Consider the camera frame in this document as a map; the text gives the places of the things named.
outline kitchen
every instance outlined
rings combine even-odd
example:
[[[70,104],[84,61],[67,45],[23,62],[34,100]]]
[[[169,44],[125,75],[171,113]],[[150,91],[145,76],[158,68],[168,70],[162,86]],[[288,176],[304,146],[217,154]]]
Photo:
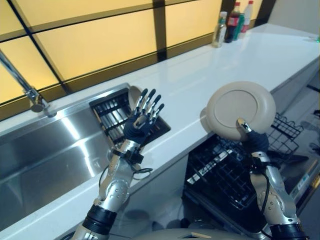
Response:
[[[224,44],[219,49],[210,45],[196,48],[57,99],[52,102],[52,106],[62,109],[124,83],[141,89],[156,88],[166,106],[160,116],[171,130],[143,150],[145,160],[142,167],[153,168],[155,178],[165,169],[180,163],[188,152],[208,137],[200,123],[200,114],[211,95],[221,86],[235,80],[245,80],[261,84],[268,91],[276,92],[281,89],[279,86],[291,78],[294,79],[299,73],[311,75],[319,66],[319,54],[318,45],[306,41],[309,36],[312,34],[282,26],[257,26],[241,41]],[[35,113],[26,111],[3,120],[0,122],[1,135],[10,127],[23,124],[25,121],[32,122],[34,118]],[[2,236],[8,237],[14,233],[11,239],[19,239],[25,233],[37,236],[42,230],[43,233],[40,235],[45,234],[47,239],[57,238],[83,220],[98,192],[98,179],[99,175],[96,175],[30,214],[11,226],[11,233],[9,228],[2,231]],[[143,183],[134,181],[131,191],[138,191],[150,180]]]

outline black wire rack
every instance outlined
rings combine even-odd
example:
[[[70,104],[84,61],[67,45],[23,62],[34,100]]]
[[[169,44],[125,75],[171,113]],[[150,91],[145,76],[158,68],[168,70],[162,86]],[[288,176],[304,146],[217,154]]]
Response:
[[[279,162],[288,160],[299,147],[294,139],[303,131],[286,117],[275,116],[268,129],[268,155]],[[223,200],[242,210],[256,198],[249,170],[242,161],[248,157],[240,142],[212,136],[190,152],[186,184],[195,188],[208,188],[221,194]]]
[[[295,139],[303,130],[302,126],[276,113],[273,124],[266,132],[269,140],[267,153],[269,157],[277,159],[280,164],[289,160],[299,147]]]
[[[239,143],[214,135],[190,152],[186,182],[196,188],[199,182],[204,183],[241,210],[255,199],[249,171],[242,165],[245,157],[246,152]]]
[[[107,97],[90,102],[91,109],[100,122],[101,128],[117,148],[125,140],[125,123],[132,113],[128,94],[127,89],[122,89]],[[161,117],[158,117],[142,147],[167,133],[170,129],[169,125]]]

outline cabinet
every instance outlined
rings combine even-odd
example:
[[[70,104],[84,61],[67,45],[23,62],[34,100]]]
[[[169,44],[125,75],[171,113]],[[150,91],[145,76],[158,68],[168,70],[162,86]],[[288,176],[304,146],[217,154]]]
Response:
[[[290,77],[279,87],[271,91],[276,105],[276,111],[281,115],[293,103],[301,90],[314,78],[319,71],[319,60],[316,59],[308,66]]]
[[[109,240],[119,239],[114,235],[132,238],[151,232],[154,221],[162,219],[160,224],[164,224],[166,216],[174,218],[181,204],[187,162],[188,155],[133,192],[117,214]]]

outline robotic arm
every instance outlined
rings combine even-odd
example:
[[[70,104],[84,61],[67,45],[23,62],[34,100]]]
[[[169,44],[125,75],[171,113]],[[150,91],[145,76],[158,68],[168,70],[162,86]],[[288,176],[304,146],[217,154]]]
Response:
[[[139,154],[140,146],[165,105],[161,104],[155,110],[161,95],[150,104],[156,90],[153,89],[145,99],[147,92],[147,89],[143,90],[132,115],[125,123],[123,133],[126,140],[120,149],[113,150],[106,177],[99,186],[98,197],[71,240],[107,240],[117,212],[129,197],[128,190],[134,174],[150,170],[139,167],[143,160]]]
[[[237,122],[248,136],[248,141],[242,145],[247,153],[251,153],[250,179],[258,207],[270,226],[272,239],[307,240],[296,215],[296,205],[285,190],[280,167],[266,154],[269,147],[267,135],[253,131],[242,118]]]

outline white plate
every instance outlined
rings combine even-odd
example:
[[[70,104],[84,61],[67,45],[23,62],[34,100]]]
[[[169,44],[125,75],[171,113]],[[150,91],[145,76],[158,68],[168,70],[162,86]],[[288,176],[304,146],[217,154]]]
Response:
[[[218,89],[206,106],[206,119],[211,130],[221,137],[245,141],[246,134],[237,124],[243,118],[258,133],[265,133],[276,115],[272,95],[261,85],[236,81]]]

